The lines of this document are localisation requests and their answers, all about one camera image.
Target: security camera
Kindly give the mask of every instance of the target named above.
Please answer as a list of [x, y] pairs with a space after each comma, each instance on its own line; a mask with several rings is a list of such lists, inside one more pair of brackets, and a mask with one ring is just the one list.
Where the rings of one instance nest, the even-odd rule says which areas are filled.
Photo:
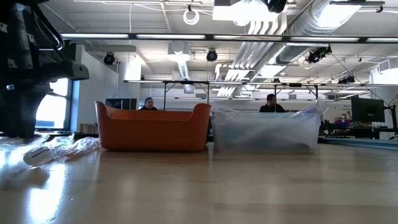
[[104, 58], [105, 65], [113, 65], [115, 63], [114, 53], [108, 52]]
[[210, 49], [209, 52], [207, 53], [207, 57], [206, 57], [208, 62], [214, 62], [217, 60], [217, 53], [216, 50], [214, 49]]

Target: ceiling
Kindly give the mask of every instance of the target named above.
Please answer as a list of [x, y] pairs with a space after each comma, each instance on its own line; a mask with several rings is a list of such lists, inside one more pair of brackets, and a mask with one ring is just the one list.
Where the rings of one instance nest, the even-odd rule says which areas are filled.
[[[211, 15], [200, 13], [199, 22], [190, 26], [184, 23], [184, 11], [161, 11], [161, 6], [150, 5], [155, 10], [140, 6], [109, 5], [100, 2], [76, 2], [79, 0], [51, 0], [41, 5], [45, 15], [52, 24], [63, 33], [68, 32], [141, 32], [141, 33], [200, 33], [200, 34], [245, 34], [249, 26], [239, 27], [230, 21], [213, 21]], [[310, 0], [295, 0], [297, 6], [289, 8], [288, 22], [297, 15]], [[398, 11], [398, 1], [385, 0], [385, 11]], [[196, 7], [211, 11], [213, 0], [202, 0], [203, 6]], [[166, 10], [185, 9], [185, 6], [164, 6]], [[376, 7], [361, 10], [376, 10]], [[382, 12], [357, 12], [347, 23], [337, 29], [332, 35], [398, 35], [398, 14]], [[150, 74], [171, 74], [178, 70], [177, 64], [168, 60], [167, 50], [170, 41], [115, 41], [99, 40], [85, 42], [87, 49], [93, 46], [125, 45], [136, 46], [146, 63], [142, 72]], [[191, 61], [187, 62], [189, 70], [214, 71], [217, 63], [206, 61], [206, 52], [215, 48], [218, 61], [234, 60], [239, 52], [240, 42], [190, 42]], [[356, 67], [356, 76], [361, 81], [367, 81], [368, 68], [375, 63], [385, 60], [385, 56], [398, 55], [398, 45], [395, 44], [333, 44], [333, 53], [346, 68]], [[129, 58], [128, 52], [117, 54], [120, 60]], [[309, 66], [304, 58], [298, 59], [298, 66], [289, 66], [284, 70], [283, 82], [326, 82], [330, 77], [345, 71], [345, 68], [332, 56], [324, 58], [321, 63]]]

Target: window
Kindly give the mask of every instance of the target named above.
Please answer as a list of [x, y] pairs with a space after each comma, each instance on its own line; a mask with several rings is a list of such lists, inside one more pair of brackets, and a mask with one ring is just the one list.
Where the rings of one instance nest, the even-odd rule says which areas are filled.
[[36, 113], [36, 129], [69, 130], [72, 81], [61, 78], [50, 83], [53, 93], [44, 97]]

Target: computer monitor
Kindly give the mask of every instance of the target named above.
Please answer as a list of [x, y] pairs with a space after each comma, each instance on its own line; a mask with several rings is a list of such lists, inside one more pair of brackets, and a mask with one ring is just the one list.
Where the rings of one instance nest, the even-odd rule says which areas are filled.
[[353, 121], [385, 122], [382, 100], [352, 98]]
[[112, 108], [121, 109], [121, 110], [136, 110], [137, 109], [137, 99], [126, 98], [126, 99], [106, 99], [105, 105], [110, 106]]

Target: woman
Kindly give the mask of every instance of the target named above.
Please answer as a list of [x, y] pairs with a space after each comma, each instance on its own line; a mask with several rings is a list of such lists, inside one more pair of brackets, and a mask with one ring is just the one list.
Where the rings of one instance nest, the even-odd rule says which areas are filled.
[[154, 100], [152, 97], [148, 97], [145, 99], [145, 104], [140, 110], [158, 110], [156, 107], [154, 107]]

